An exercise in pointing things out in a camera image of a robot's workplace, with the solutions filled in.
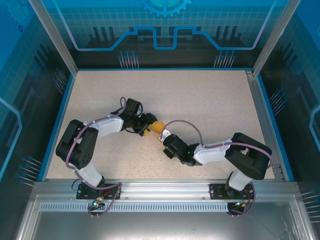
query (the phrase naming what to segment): beige tabletop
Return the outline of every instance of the beige tabletop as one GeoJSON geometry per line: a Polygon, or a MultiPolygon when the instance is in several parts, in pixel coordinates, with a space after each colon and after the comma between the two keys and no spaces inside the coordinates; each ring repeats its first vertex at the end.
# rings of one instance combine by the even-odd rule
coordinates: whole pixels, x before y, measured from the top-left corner
{"type": "MultiPolygon", "coordinates": [[[[164,123],[190,121],[200,129],[205,144],[230,139],[236,132],[264,143],[246,73],[234,70],[79,71],[58,141],[71,120],[107,116],[120,107],[122,96],[141,102],[145,113],[164,123]]],[[[173,123],[168,130],[187,144],[199,143],[197,132],[185,123],[173,123]]],[[[113,133],[99,139],[92,160],[106,179],[226,179],[235,169],[226,160],[182,165],[163,153],[158,137],[154,132],[144,137],[113,133]]],[[[54,153],[47,178],[75,177],[54,153]]],[[[265,178],[274,178],[271,169],[265,178]]]]}

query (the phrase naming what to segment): wire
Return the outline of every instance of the wire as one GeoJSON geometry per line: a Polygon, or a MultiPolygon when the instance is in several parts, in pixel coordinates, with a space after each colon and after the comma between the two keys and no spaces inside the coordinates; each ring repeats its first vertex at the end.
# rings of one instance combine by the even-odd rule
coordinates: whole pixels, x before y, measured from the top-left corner
{"type": "Polygon", "coordinates": [[[78,179],[76,179],[76,180],[73,181],[73,183],[72,183],[72,185],[71,185],[71,189],[72,189],[73,191],[77,191],[77,189],[74,189],[74,185],[75,185],[76,181],[80,181],[80,179],[78,178],[78,179]]]}
{"type": "Polygon", "coordinates": [[[274,162],[275,162],[275,160],[273,159],[273,157],[272,157],[267,151],[265,151],[265,150],[263,150],[263,149],[261,149],[261,148],[259,148],[259,147],[256,147],[256,146],[247,144],[247,143],[241,143],[241,142],[223,142],[223,143],[220,143],[220,144],[217,144],[217,145],[213,145],[213,146],[206,146],[206,145],[204,144],[204,141],[203,141],[202,134],[201,134],[200,130],[199,130],[195,125],[193,125],[191,122],[186,121],[186,120],[180,120],[180,119],[179,119],[179,120],[173,120],[173,121],[168,122],[166,125],[164,125],[164,127],[163,127],[163,129],[162,129],[162,131],[161,131],[160,139],[162,139],[162,136],[163,136],[163,134],[164,134],[164,130],[165,130],[170,124],[178,123],[178,122],[180,122],[180,123],[186,123],[186,124],[189,124],[190,126],[192,126],[192,127],[197,131],[197,133],[198,133],[198,135],[199,135],[201,146],[203,146],[205,149],[216,149],[216,148],[220,148],[220,147],[224,147],[224,146],[229,146],[229,145],[242,146],[242,147],[246,147],[246,148],[248,148],[248,149],[256,150],[256,151],[258,151],[258,152],[266,155],[266,156],[269,158],[269,161],[270,161],[270,163],[269,163],[269,165],[268,165],[268,167],[267,167],[268,169],[269,169],[270,167],[272,167],[273,164],[274,164],[274,162]]]}
{"type": "Polygon", "coordinates": [[[251,205],[249,206],[248,210],[245,211],[245,212],[241,212],[241,211],[238,211],[238,210],[232,210],[232,209],[230,209],[230,210],[229,210],[229,213],[234,212],[234,213],[237,213],[237,214],[240,215],[240,216],[245,216],[245,215],[247,215],[247,214],[252,210],[252,208],[253,208],[253,206],[254,206],[254,204],[255,204],[255,201],[256,201],[256,189],[255,189],[255,186],[254,186],[254,184],[253,184],[252,182],[250,182],[250,184],[251,184],[252,190],[253,190],[253,199],[252,199],[252,203],[251,203],[251,205]]]}
{"type": "MultiPolygon", "coordinates": [[[[116,191],[116,193],[115,193],[115,195],[114,195],[111,203],[110,203],[109,206],[106,208],[106,210],[105,210],[104,212],[100,213],[100,214],[97,214],[97,217],[106,214],[106,213],[110,210],[111,206],[114,204],[114,202],[115,202],[118,194],[119,194],[120,191],[121,191],[121,187],[122,187],[122,184],[118,187],[118,189],[117,189],[117,191],[116,191]]],[[[91,216],[93,216],[93,212],[91,211],[91,208],[92,208],[92,205],[90,205],[90,206],[88,207],[88,214],[90,214],[91,216]]]]}
{"type": "Polygon", "coordinates": [[[130,134],[136,134],[136,132],[134,131],[129,131],[128,129],[125,130],[126,132],[130,133],[130,134]]]}
{"type": "Polygon", "coordinates": [[[247,194],[247,196],[248,196],[248,203],[250,203],[250,192],[248,191],[248,190],[244,190],[244,192],[247,194]]]}

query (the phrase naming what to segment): aluminum frame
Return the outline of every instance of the aluminum frame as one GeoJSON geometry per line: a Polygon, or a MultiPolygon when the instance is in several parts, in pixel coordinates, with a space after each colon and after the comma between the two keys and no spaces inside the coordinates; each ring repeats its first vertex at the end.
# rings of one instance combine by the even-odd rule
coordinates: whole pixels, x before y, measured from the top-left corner
{"type": "Polygon", "coordinates": [[[276,132],[272,125],[272,121],[268,112],[267,104],[260,86],[258,78],[253,75],[252,71],[246,71],[249,87],[251,90],[253,102],[256,113],[259,118],[263,138],[265,144],[272,149],[272,156],[274,158],[273,174],[275,179],[283,179],[289,181],[288,169],[284,162],[279,143],[276,137],[276,132]]]}
{"type": "Polygon", "coordinates": [[[265,65],[268,57],[270,56],[272,50],[277,44],[279,38],[283,34],[291,17],[295,13],[300,1],[301,0],[288,0],[268,40],[266,41],[260,55],[258,56],[253,66],[253,76],[257,77],[258,74],[260,73],[262,67],[265,65]]]}
{"type": "Polygon", "coordinates": [[[35,14],[39,18],[44,29],[46,30],[47,34],[49,35],[55,48],[59,52],[64,63],[68,67],[70,73],[75,77],[78,72],[77,65],[76,65],[74,59],[72,58],[72,56],[71,56],[65,42],[63,41],[61,35],[59,34],[59,31],[56,28],[56,25],[54,24],[53,20],[51,19],[43,2],[41,0],[28,0],[28,1],[29,1],[30,5],[32,6],[35,14]]]}
{"type": "MultiPolygon", "coordinates": [[[[43,203],[78,204],[90,200],[77,200],[71,189],[73,180],[48,180],[36,182],[27,205],[17,240],[31,239],[43,203]]],[[[122,182],[120,200],[117,203],[159,203],[185,202],[200,205],[203,203],[226,203],[227,200],[210,200],[209,184],[225,183],[225,180],[107,180],[106,183],[122,182]]],[[[296,182],[264,180],[253,182],[256,202],[290,203],[292,220],[302,240],[315,240],[316,235],[304,207],[296,182]]]]}

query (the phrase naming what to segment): blue circuit graphic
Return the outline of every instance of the blue circuit graphic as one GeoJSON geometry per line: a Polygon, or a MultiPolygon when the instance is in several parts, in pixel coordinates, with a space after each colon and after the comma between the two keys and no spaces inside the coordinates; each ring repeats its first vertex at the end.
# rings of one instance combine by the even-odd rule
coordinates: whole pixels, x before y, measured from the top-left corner
{"type": "Polygon", "coordinates": [[[144,5],[144,10],[149,10],[150,14],[166,18],[168,15],[173,17],[175,14],[180,14],[181,10],[186,10],[191,0],[141,0],[141,3],[144,5]]]}

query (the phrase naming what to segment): robotic arm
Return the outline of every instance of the robotic arm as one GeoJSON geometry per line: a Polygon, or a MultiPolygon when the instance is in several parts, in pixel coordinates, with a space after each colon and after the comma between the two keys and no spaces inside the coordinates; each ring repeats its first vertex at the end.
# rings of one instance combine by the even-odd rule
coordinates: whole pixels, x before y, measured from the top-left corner
{"type": "Polygon", "coordinates": [[[272,153],[269,147],[239,132],[224,142],[206,146],[199,143],[187,145],[177,135],[171,134],[166,129],[159,140],[165,146],[163,152],[170,159],[177,157],[182,164],[190,167],[221,160],[231,162],[237,170],[230,174],[225,185],[225,190],[230,197],[235,195],[235,191],[242,191],[253,179],[265,178],[270,159],[262,152],[265,151],[269,155],[272,153]]]}
{"type": "MultiPolygon", "coordinates": [[[[116,115],[121,109],[111,112],[109,116],[116,115]]],[[[106,135],[129,128],[133,129],[133,133],[144,136],[150,131],[147,127],[157,121],[157,118],[151,113],[145,114],[142,111],[142,104],[129,98],[126,101],[125,109],[119,116],[95,122],[88,127],[76,143],[69,158],[69,165],[74,167],[76,174],[94,187],[104,187],[105,179],[92,163],[96,141],[106,135]]],[[[79,120],[72,120],[69,123],[55,150],[56,155],[64,162],[76,136],[87,124],[88,122],[79,120]]]]}
{"type": "MultiPolygon", "coordinates": [[[[124,109],[120,108],[111,112],[109,116],[113,117],[95,122],[83,132],[75,144],[68,162],[70,166],[74,167],[74,171],[80,178],[95,188],[105,187],[104,177],[92,163],[97,139],[123,130],[128,131],[128,129],[133,129],[131,133],[144,136],[150,131],[149,126],[152,130],[157,128],[155,132],[161,132],[159,140],[165,146],[163,152],[170,159],[176,157],[182,164],[191,167],[221,160],[231,162],[237,170],[230,174],[224,186],[226,193],[231,198],[235,198],[237,193],[242,191],[252,179],[263,180],[265,178],[270,160],[266,153],[270,155],[271,149],[242,133],[235,133],[231,139],[218,144],[204,146],[195,143],[187,145],[177,135],[171,134],[166,129],[163,130],[163,123],[158,122],[151,113],[143,113],[142,104],[131,98],[127,100],[124,109]]],[[[69,123],[55,151],[56,155],[64,162],[76,136],[87,124],[87,122],[78,120],[72,120],[69,123]]],[[[89,186],[88,188],[98,196],[103,194],[103,191],[97,192],[96,189],[89,186]]]]}

